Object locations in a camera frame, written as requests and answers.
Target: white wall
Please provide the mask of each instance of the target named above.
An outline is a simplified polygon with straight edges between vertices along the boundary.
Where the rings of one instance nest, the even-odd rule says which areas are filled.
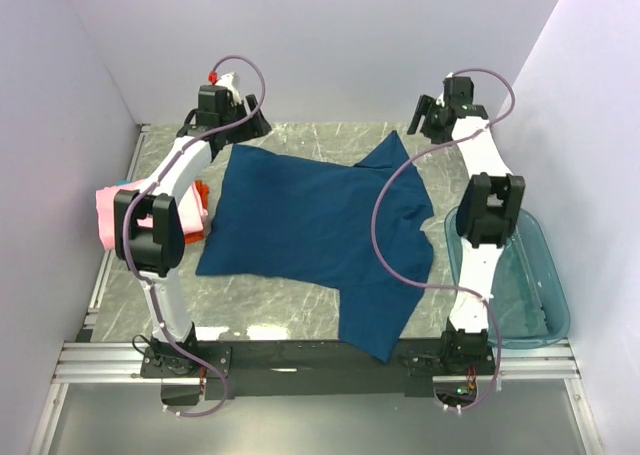
[[[560,0],[497,127],[572,312],[608,454],[640,453],[640,0]]]
[[[25,453],[103,250],[135,126],[68,0],[0,0],[0,452]]]
[[[229,53],[264,70],[270,120],[409,121],[418,95],[452,70],[487,66],[514,80],[557,2],[71,1],[137,122],[182,120]],[[503,99],[483,81],[489,109]]]

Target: gray marble surface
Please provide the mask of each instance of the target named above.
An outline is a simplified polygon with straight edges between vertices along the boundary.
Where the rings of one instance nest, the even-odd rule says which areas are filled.
[[[176,125],[151,126],[145,135],[135,179],[148,176],[168,153]],[[353,165],[364,158],[391,131],[397,130],[409,154],[425,148],[422,135],[405,135],[406,125],[394,123],[281,123],[267,136],[249,142],[276,153]],[[209,225],[220,195],[230,150],[225,149],[201,174],[211,189]],[[434,246],[432,283],[450,283],[451,270],[443,221],[456,206],[467,183],[457,148],[427,155],[416,162],[435,209],[423,230]],[[195,267],[204,242],[187,245],[180,276],[187,307],[201,338],[213,339],[336,339],[336,290],[285,279],[251,275],[196,277]],[[149,334],[151,319],[140,284],[115,259],[102,296],[92,341],[129,341],[137,333]],[[428,290],[409,320],[403,337],[439,336],[455,293]]]

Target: folded cloth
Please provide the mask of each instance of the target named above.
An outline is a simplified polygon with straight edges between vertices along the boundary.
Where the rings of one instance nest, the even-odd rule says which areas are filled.
[[[371,212],[407,159],[395,131],[353,167],[234,145],[196,274],[250,273],[337,288],[340,340],[387,361],[424,291],[382,267],[371,244]],[[411,166],[380,207],[377,235],[389,263],[419,281],[433,261],[420,230],[432,215]]]
[[[113,223],[113,199],[119,190],[135,190],[142,180],[137,182],[106,187],[96,191],[96,210],[98,212],[98,232],[100,241],[105,250],[115,248],[115,227]],[[182,231],[185,235],[202,232],[204,221],[207,218],[207,210],[202,205],[196,184],[193,183],[178,205],[178,215],[182,224]],[[151,227],[153,221],[151,217],[140,220],[140,226]]]

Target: teal plastic bin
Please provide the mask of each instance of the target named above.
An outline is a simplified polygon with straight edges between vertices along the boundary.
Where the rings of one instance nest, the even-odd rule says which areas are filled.
[[[454,283],[460,279],[462,244],[456,232],[457,207],[445,219]],[[536,219],[520,210],[513,236],[500,257],[491,290],[491,308],[502,331],[502,346],[531,349],[567,336],[571,317],[547,242]],[[495,346],[490,324],[489,343]]]

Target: navy blue fabric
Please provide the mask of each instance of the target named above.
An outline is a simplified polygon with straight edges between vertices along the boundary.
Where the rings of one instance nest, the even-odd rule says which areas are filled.
[[[234,145],[197,275],[250,273],[340,290],[340,340],[387,361],[423,290],[393,278],[373,251],[371,212],[408,155],[394,131],[353,167]],[[414,166],[392,185],[377,224],[398,272],[426,281],[431,200]]]

